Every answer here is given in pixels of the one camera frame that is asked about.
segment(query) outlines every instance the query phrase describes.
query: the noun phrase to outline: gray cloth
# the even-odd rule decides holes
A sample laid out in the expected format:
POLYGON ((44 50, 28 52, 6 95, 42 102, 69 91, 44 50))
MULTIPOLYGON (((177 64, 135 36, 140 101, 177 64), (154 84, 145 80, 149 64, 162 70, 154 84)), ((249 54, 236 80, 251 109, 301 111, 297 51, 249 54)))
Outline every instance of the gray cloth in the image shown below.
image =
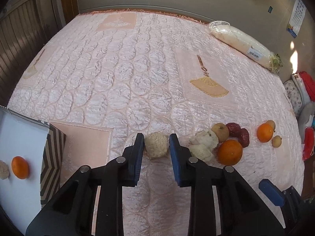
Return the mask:
POLYGON ((298 120, 299 132, 301 136, 302 143, 304 143, 305 137, 305 124, 310 119, 310 115, 314 115, 315 113, 315 103, 308 103, 302 110, 301 115, 298 120))

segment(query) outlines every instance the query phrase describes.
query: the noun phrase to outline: calendar page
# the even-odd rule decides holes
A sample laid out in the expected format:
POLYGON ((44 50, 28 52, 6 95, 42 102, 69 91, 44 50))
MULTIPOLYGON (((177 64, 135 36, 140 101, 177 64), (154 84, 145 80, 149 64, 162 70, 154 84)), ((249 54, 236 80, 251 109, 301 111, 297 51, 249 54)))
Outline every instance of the calendar page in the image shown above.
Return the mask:
POLYGON ((295 38, 300 31, 304 16, 305 16, 306 7, 301 0, 296 0, 294 3, 293 11, 291 18, 288 24, 288 31, 295 38))

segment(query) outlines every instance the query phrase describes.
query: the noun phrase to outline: barcode label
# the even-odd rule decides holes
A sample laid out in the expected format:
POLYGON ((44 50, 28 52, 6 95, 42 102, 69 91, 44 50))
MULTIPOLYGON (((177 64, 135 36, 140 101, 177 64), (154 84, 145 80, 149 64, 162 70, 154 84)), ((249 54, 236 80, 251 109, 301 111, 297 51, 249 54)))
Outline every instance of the barcode label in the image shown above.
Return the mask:
POLYGON ((248 55, 250 58, 254 59, 255 61, 258 61, 258 60, 260 60, 260 59, 262 58, 262 54, 261 54, 259 51, 253 49, 252 47, 250 47, 250 48, 248 49, 247 55, 248 55))

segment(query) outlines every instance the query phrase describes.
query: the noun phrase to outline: orange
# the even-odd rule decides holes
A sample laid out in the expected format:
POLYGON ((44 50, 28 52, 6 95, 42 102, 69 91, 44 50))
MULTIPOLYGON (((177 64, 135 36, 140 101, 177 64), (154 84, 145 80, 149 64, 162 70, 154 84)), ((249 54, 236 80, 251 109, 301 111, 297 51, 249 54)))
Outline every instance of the orange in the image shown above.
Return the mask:
POLYGON ((257 137, 260 142, 266 143, 270 141, 273 136, 273 128, 268 123, 263 123, 257 129, 257 137))
POLYGON ((12 159, 11 167, 13 174, 19 179, 28 178, 30 174, 30 169, 28 163, 24 158, 16 156, 12 159))
POLYGON ((220 145, 217 155, 218 162, 226 166, 233 166, 242 158, 243 147, 238 141, 228 139, 220 145))

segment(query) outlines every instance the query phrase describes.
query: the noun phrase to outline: metal screw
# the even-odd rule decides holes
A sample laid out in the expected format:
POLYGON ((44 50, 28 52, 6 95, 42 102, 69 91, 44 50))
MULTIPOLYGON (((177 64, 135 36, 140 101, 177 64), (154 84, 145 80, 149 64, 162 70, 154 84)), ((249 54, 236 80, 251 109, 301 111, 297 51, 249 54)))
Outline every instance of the metal screw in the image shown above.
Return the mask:
POLYGON ((126 161, 126 158, 122 157, 122 156, 117 157, 117 159, 116 159, 116 162, 118 162, 118 163, 124 163, 125 161, 126 161))
POLYGON ((88 172, 89 169, 90 169, 89 166, 83 165, 83 166, 81 166, 81 168, 80 168, 80 172, 85 173, 85 172, 88 172))
POLYGON ((189 160, 189 162, 191 162, 191 163, 196 163, 196 162, 198 162, 198 158, 196 158, 196 157, 190 157, 188 160, 189 160))
POLYGON ((232 166, 226 166, 225 170, 229 173, 232 173, 234 171, 234 168, 232 166))

